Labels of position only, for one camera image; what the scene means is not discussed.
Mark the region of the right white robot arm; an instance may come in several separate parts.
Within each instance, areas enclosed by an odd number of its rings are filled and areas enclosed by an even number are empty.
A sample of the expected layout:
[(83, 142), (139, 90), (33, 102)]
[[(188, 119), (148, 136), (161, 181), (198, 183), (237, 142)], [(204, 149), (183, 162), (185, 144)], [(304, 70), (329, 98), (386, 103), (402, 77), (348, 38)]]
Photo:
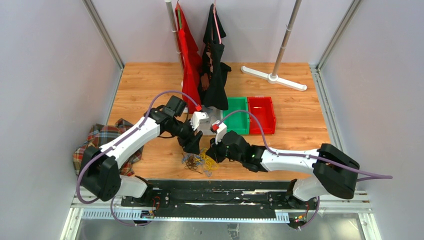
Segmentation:
[(289, 171), (309, 174), (290, 182), (286, 203), (294, 209), (313, 197), (333, 195), (350, 200), (354, 197), (360, 165), (330, 143), (312, 150), (281, 150), (249, 144), (234, 131), (220, 140), (214, 138), (206, 155), (216, 163), (228, 159), (242, 164), (251, 172)]

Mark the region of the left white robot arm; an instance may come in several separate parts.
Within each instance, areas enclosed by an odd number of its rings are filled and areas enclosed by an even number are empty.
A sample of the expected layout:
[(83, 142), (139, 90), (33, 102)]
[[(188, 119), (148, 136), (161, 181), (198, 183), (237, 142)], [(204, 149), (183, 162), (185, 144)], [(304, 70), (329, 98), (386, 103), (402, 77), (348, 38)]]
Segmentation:
[(114, 140), (100, 147), (87, 147), (77, 177), (76, 194), (80, 201), (91, 203), (82, 199), (80, 188), (84, 187), (96, 200), (106, 202), (116, 196), (133, 197), (140, 206), (149, 206), (153, 193), (148, 183), (139, 177), (122, 175), (121, 168), (136, 151), (164, 132), (175, 137), (185, 153), (199, 154), (203, 133), (198, 127), (209, 116), (196, 104), (191, 119), (180, 121), (178, 117), (186, 105), (181, 98), (172, 96), (165, 105), (150, 106), (136, 124)]

